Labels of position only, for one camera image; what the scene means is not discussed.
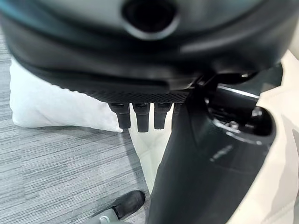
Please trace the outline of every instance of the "black shoe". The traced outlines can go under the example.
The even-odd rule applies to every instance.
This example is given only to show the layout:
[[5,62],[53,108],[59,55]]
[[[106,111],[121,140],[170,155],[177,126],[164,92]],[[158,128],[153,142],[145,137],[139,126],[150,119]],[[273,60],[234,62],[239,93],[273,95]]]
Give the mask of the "black shoe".
[[117,198],[109,208],[97,212],[93,217],[105,210],[113,209],[118,219],[124,219],[137,212],[143,206],[144,201],[145,194],[140,190],[134,190]]

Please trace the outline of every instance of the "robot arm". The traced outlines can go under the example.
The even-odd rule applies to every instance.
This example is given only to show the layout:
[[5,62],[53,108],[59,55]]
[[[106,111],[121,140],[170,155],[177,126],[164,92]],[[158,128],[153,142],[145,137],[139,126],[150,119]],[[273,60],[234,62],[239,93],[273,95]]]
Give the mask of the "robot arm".
[[107,102],[120,127],[173,130],[148,224],[225,224],[275,138],[256,107],[279,86],[298,0],[1,0],[7,44],[22,66]]

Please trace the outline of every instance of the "floor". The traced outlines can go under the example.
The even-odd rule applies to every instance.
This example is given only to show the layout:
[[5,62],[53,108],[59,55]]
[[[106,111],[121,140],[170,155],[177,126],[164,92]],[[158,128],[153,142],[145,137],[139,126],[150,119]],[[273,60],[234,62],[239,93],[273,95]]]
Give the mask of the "floor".
[[[0,32],[0,224],[79,224],[126,192],[149,195],[128,132],[15,126],[9,65]],[[127,221],[144,223],[148,206]]]

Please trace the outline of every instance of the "white cushion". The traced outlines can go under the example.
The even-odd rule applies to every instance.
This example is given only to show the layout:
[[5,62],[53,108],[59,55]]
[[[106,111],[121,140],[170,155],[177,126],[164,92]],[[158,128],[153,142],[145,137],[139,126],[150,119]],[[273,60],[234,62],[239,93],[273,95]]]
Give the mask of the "white cushion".
[[10,107],[16,125],[84,126],[122,131],[107,103],[51,85],[24,69],[15,59],[12,59],[10,75]]

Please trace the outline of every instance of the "circular hole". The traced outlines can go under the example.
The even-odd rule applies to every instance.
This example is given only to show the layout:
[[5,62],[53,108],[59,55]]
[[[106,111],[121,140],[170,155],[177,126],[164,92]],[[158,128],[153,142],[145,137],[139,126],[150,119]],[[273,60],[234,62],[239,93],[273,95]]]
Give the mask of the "circular hole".
[[175,15],[175,7],[163,0],[134,0],[123,8],[123,17],[146,33],[163,31],[172,23]]

